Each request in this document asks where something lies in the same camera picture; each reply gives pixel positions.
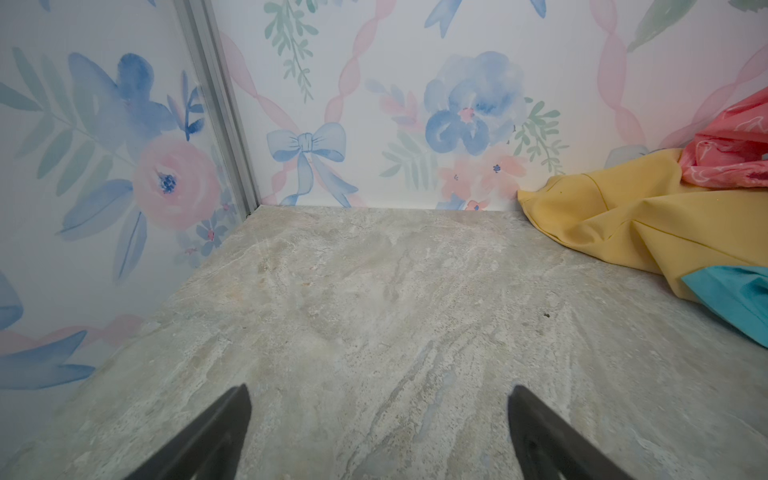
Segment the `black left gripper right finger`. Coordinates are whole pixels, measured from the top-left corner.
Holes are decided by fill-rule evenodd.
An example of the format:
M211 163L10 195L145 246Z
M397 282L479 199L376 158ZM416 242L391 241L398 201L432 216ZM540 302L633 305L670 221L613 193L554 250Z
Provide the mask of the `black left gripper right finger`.
M508 396L507 421L525 479L630 477L522 384Z

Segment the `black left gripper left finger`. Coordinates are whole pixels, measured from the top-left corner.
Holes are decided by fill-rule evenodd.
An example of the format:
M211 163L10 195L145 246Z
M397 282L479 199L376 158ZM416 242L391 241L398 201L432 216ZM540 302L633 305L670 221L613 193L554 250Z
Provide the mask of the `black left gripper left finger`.
M228 389L128 477L233 479L251 413L247 386Z

